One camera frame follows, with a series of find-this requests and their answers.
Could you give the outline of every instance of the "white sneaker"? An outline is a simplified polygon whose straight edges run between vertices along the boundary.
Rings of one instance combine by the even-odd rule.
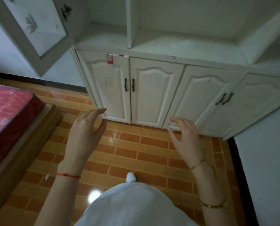
[[[133,172],[129,172],[126,176],[126,182],[136,182],[137,179]]]

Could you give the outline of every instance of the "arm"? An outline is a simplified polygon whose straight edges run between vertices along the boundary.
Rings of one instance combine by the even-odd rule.
[[[178,140],[174,132],[169,128],[168,133],[182,159],[191,168],[198,186],[201,202],[208,205],[219,205],[224,201],[224,196],[217,184],[213,170],[207,165],[204,152],[196,127],[192,121],[180,118],[170,118],[181,129],[182,138]],[[203,215],[207,226],[236,226],[236,219],[231,210],[224,205],[221,208],[208,208],[202,206]]]
[[[104,133],[107,120],[94,132],[94,121],[106,109],[90,110],[81,114],[72,125],[64,160],[59,164],[57,173],[80,176],[83,168],[97,147]],[[35,226],[69,226],[71,224],[78,178],[56,176],[48,197],[38,215]]]

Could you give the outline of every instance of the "black metal handle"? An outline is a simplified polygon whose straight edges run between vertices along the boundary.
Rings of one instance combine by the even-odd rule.
[[[62,12],[65,21],[67,21],[67,17],[71,14],[72,8],[64,4],[64,9],[61,7],[60,11]]]
[[[135,92],[135,88],[134,88],[135,79],[133,78],[132,81],[133,81],[132,89],[133,89],[133,92]]]
[[[127,92],[126,81],[127,81],[127,78],[124,79],[124,88],[125,88],[125,91]]]
[[[234,93],[230,93],[228,100],[225,101],[225,102],[223,102],[222,105],[228,103],[228,102],[231,100],[231,98],[232,98],[233,95],[234,95]]]
[[[224,98],[225,98],[225,96],[226,96],[227,94],[226,93],[224,93],[223,94],[223,96],[222,96],[222,99],[221,100],[219,100],[215,105],[218,105],[218,104],[220,104],[223,100],[224,100]]]

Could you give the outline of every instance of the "cabinet door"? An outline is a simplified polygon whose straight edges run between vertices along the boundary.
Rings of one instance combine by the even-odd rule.
[[[187,66],[163,127],[180,130],[170,120],[170,117],[180,117],[193,121],[199,128],[206,117],[221,106],[217,102],[225,100],[245,75],[238,71]]]
[[[248,74],[231,100],[199,127],[203,134],[228,139],[280,106],[280,78]]]
[[[87,0],[0,0],[0,25],[39,76],[89,23]]]
[[[77,51],[80,63],[98,108],[107,108],[103,119],[131,123],[129,57],[113,55],[108,64],[106,53]]]
[[[132,123],[162,127],[184,65],[138,58],[130,62]]]

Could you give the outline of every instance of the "gold bracelet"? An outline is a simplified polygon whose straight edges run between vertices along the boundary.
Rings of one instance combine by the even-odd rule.
[[[219,205],[208,205],[208,204],[206,204],[204,202],[201,202],[201,205],[205,206],[207,208],[219,209],[219,208],[223,208],[224,207],[225,202],[226,202],[226,199],[224,198],[224,201],[221,204],[219,204]]]
[[[204,161],[205,161],[205,157],[197,165],[192,166],[190,169],[193,170],[196,166],[200,165]]]

